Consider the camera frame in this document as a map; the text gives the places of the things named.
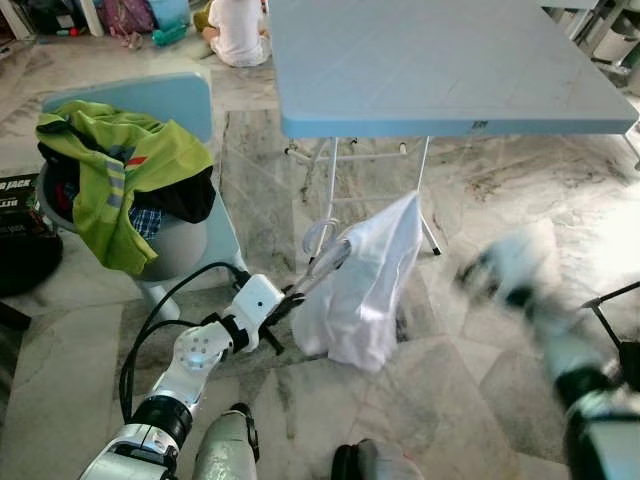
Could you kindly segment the lime green safety vest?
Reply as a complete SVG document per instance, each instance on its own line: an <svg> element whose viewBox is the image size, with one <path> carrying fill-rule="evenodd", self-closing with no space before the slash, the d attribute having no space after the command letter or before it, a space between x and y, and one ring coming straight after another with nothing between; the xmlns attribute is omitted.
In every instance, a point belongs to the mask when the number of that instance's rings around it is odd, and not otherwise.
<svg viewBox="0 0 640 480"><path fill-rule="evenodd" d="M182 125L105 102L65 102L38 115L35 133L37 146L49 146L78 163L73 223L86 246L109 268L133 273L156 259L129 224L134 193L212 168L209 148Z"/></svg>

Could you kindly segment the grey round laundry basket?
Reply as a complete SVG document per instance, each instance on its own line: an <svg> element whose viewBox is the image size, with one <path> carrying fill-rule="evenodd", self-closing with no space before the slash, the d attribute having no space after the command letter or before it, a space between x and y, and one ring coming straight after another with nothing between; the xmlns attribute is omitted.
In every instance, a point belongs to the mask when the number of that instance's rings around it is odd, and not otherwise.
<svg viewBox="0 0 640 480"><path fill-rule="evenodd" d="M44 164L38 170L36 180L36 197L38 207L42 215L45 215L47 223L59 230L68 230L73 236L87 243L79 234L70 214L64 214L58 210L58 202L55 201L54 182L49 173L49 165ZM147 262L138 271L129 271L122 268L109 268L99 260L99 264L109 270L118 271L131 276L141 282L168 282L186 275L201 265L201 259L205 255L206 248L211 246L212 234L209 233L214 211L210 211L204 221L191 223L180 220L173 215L165 214L160 221L155 239L148 239L148 247L156 253L156 259Z"/></svg>

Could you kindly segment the silver robot left leg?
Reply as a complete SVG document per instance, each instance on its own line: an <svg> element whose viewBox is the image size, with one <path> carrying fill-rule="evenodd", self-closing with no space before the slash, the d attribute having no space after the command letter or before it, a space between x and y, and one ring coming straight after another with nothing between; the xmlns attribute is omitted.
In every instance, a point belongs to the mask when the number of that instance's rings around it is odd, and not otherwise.
<svg viewBox="0 0 640 480"><path fill-rule="evenodd" d="M192 480L259 480L259 431L244 402L220 413L201 440Z"/></svg>

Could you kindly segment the silver robot leg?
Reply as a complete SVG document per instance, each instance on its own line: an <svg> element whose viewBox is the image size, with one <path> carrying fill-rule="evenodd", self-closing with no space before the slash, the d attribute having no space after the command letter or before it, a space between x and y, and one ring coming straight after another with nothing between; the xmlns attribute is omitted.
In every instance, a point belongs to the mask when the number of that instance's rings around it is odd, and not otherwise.
<svg viewBox="0 0 640 480"><path fill-rule="evenodd" d="M425 480L401 449L374 439L335 449L330 480Z"/></svg>
<svg viewBox="0 0 640 480"><path fill-rule="evenodd" d="M220 413L201 440L192 480L259 480L259 431L244 402Z"/></svg>

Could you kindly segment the blue plaid cloth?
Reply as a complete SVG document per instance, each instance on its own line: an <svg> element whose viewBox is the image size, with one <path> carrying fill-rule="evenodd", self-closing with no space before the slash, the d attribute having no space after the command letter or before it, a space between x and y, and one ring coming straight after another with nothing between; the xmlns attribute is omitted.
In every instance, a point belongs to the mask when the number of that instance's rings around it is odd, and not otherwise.
<svg viewBox="0 0 640 480"><path fill-rule="evenodd" d="M134 206L128 212L129 224L145 241L154 241L163 225L164 211L150 206Z"/></svg>

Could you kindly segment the silver robot right leg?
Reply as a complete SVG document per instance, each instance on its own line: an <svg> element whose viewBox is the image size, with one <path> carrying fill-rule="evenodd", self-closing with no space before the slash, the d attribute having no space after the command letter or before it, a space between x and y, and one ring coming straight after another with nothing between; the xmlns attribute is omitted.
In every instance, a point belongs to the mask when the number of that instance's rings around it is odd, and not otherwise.
<svg viewBox="0 0 640 480"><path fill-rule="evenodd" d="M335 449L330 480L425 480L401 449L374 439Z"/></svg>

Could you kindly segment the light blue folding table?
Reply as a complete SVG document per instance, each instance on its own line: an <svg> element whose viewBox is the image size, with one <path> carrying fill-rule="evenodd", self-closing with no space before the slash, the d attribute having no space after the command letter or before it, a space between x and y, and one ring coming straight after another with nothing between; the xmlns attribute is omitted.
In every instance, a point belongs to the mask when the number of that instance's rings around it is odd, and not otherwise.
<svg viewBox="0 0 640 480"><path fill-rule="evenodd" d="M280 124L319 141L626 134L637 110L534 0L268 0Z"/></svg>

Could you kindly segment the light blue plastic chair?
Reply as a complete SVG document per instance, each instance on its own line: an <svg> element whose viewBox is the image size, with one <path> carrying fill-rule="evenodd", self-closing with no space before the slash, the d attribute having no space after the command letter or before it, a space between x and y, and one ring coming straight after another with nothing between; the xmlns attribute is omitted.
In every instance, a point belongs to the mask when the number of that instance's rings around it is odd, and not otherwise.
<svg viewBox="0 0 640 480"><path fill-rule="evenodd" d="M173 120L193 136L200 138L207 147L211 146L214 140L215 113L212 110L211 87L209 81L198 73L179 72L120 79L78 90L55 92L46 97L41 111L51 113L65 102L73 100L105 102L115 108L154 116L164 122ZM216 192L211 211L214 211L215 218L207 232L212 234L212 244L206 248L201 265L196 269L214 262L228 262L237 268L246 268L236 229L230 221L220 192ZM187 278L189 274L179 275L168 282L141 282L131 279L140 289L143 298L159 308L157 319L177 320L180 316L178 303L173 298L164 301L163 297L172 291L173 284Z"/></svg>

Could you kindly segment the person in white shirt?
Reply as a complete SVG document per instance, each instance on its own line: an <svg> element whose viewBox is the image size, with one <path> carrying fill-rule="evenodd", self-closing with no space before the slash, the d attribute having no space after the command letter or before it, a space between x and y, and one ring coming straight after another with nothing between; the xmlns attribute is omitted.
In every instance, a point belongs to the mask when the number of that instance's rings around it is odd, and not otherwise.
<svg viewBox="0 0 640 480"><path fill-rule="evenodd" d="M265 0L210 0L193 23L212 54L234 68L261 67L271 47Z"/></svg>

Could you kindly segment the black bag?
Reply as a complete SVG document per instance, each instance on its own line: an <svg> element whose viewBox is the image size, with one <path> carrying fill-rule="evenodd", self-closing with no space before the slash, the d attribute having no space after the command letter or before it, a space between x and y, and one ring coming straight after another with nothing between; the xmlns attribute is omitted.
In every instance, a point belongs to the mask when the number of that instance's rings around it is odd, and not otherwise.
<svg viewBox="0 0 640 480"><path fill-rule="evenodd" d="M59 269L63 239L56 233L0 237L0 297L31 292Z"/></svg>

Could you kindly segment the white metal folding rack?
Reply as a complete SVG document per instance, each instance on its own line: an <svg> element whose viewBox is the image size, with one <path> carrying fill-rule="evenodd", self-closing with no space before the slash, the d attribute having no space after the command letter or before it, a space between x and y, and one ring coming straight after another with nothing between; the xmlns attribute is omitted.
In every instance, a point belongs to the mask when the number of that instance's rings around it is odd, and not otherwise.
<svg viewBox="0 0 640 480"><path fill-rule="evenodd" d="M535 0L577 49L614 84L627 86L628 56L640 44L631 0Z"/></svg>

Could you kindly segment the teal plastic item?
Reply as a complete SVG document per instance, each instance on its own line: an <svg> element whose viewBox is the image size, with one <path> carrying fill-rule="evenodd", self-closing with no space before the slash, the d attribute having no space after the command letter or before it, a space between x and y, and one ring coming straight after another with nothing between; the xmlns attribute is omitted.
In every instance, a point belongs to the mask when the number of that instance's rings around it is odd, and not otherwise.
<svg viewBox="0 0 640 480"><path fill-rule="evenodd" d="M188 35L188 23L175 23L166 28L157 27L151 32L152 44L156 47L166 47L178 44Z"/></svg>

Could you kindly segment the black printed box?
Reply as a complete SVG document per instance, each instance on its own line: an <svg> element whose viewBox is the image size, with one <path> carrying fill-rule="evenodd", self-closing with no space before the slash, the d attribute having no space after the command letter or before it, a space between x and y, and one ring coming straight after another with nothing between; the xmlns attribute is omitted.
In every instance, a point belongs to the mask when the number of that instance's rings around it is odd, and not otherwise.
<svg viewBox="0 0 640 480"><path fill-rule="evenodd" d="M36 173L0 177L0 239L46 232L35 197L37 178Z"/></svg>

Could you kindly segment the pink patterned bag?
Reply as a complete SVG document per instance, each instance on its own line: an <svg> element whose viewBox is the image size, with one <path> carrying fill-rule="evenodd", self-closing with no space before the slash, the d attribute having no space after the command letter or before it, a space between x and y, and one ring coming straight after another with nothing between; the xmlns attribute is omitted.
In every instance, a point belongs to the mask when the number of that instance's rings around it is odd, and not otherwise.
<svg viewBox="0 0 640 480"><path fill-rule="evenodd" d="M157 23L148 0L101 0L100 20L114 37L148 35Z"/></svg>

